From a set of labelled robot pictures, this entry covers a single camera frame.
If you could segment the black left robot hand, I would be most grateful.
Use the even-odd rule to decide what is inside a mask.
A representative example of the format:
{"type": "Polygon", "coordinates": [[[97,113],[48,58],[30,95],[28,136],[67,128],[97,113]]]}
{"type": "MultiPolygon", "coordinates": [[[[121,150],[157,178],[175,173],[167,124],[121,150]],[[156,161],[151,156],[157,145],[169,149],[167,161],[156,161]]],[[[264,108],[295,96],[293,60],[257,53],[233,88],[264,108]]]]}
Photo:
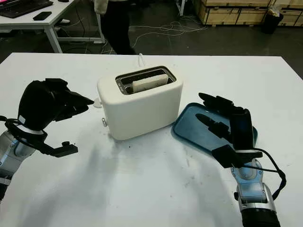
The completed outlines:
{"type": "Polygon", "coordinates": [[[70,91],[63,79],[34,80],[25,89],[18,107],[18,120],[27,128],[41,131],[52,121],[81,114],[94,104],[91,99],[70,91]]]}

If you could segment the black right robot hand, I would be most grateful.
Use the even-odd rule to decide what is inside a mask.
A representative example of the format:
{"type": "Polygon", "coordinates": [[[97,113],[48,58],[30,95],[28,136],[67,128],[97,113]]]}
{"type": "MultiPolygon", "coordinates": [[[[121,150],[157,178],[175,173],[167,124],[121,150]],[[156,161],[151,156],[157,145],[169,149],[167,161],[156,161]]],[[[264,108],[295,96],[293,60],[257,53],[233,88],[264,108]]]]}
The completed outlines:
{"type": "Polygon", "coordinates": [[[251,114],[247,108],[235,106],[233,101],[221,96],[199,93],[205,107],[226,117],[230,125],[217,122],[210,117],[197,113],[196,118],[208,127],[208,130],[219,138],[231,143],[235,150],[246,150],[254,147],[251,114]]]}

